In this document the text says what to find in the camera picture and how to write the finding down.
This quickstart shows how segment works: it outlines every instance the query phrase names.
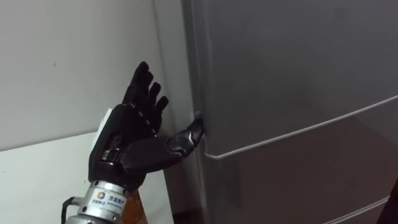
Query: silver metal cylinder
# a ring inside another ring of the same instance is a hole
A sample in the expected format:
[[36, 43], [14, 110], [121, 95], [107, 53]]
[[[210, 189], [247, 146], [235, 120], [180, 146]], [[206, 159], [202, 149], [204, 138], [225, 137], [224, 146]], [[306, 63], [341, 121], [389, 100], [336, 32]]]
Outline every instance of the silver metal cylinder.
[[80, 201], [78, 215], [68, 218], [67, 224], [119, 223], [128, 192], [124, 188], [105, 181], [93, 181]]

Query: cable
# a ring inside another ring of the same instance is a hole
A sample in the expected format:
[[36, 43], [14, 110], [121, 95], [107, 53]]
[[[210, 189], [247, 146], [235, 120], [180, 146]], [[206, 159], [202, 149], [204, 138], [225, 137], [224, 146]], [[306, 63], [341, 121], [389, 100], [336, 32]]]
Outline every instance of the cable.
[[71, 197], [62, 203], [61, 224], [65, 224], [67, 222], [67, 208], [72, 204], [73, 199], [75, 199], [75, 197]]

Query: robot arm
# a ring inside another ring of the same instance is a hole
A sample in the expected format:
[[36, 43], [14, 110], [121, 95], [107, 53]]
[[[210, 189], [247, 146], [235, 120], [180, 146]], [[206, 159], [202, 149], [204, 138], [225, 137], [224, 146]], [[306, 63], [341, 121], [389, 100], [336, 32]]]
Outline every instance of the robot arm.
[[149, 88], [152, 80], [148, 65], [142, 62], [90, 154], [91, 185], [85, 197], [64, 202], [62, 224], [69, 205], [78, 205], [79, 210], [67, 224], [117, 223], [128, 195], [142, 185], [147, 173], [178, 164], [198, 146], [203, 136], [201, 118], [172, 137], [157, 136], [169, 101], [165, 96], [156, 101], [160, 85]]

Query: refrigerator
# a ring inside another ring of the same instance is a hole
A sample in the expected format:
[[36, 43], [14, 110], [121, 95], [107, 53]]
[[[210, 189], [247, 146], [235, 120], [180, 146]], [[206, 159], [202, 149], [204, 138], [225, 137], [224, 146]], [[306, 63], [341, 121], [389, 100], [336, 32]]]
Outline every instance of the refrigerator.
[[205, 223], [375, 223], [398, 175], [398, 1], [181, 7]]

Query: logo sticker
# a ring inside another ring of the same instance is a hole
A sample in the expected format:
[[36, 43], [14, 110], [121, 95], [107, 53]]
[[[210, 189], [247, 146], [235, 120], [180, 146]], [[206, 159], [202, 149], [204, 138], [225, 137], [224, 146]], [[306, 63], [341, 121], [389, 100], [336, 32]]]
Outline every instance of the logo sticker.
[[105, 193], [104, 192], [98, 192], [97, 198], [98, 199], [104, 199], [105, 198]]

